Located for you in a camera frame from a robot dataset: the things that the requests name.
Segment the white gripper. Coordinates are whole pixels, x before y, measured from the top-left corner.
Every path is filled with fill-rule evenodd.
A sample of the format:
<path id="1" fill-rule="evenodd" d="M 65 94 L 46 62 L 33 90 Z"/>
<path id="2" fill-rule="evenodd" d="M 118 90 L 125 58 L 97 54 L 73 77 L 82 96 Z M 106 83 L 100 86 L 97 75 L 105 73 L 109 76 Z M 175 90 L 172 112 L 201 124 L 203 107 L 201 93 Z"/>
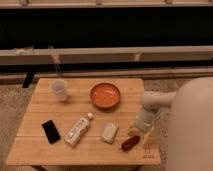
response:
<path id="1" fill-rule="evenodd" d="M 160 115 L 161 110 L 146 110 L 142 108 L 140 112 L 136 115 L 135 126 L 131 125 L 128 130 L 129 136 L 139 136 L 140 131 L 146 134 L 144 139 L 144 148 L 147 148 L 149 143 L 152 142 L 154 137 L 154 128 L 152 128 L 154 120 Z"/>

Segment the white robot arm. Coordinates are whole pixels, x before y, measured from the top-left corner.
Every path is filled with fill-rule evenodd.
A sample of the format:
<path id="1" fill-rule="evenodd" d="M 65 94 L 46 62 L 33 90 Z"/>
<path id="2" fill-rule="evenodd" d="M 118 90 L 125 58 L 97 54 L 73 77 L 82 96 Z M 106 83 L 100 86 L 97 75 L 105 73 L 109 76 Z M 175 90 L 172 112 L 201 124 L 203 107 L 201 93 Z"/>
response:
<path id="1" fill-rule="evenodd" d="M 145 137 L 160 109 L 170 107 L 166 171 L 213 171 L 213 77 L 177 91 L 145 91 L 129 135 Z"/>

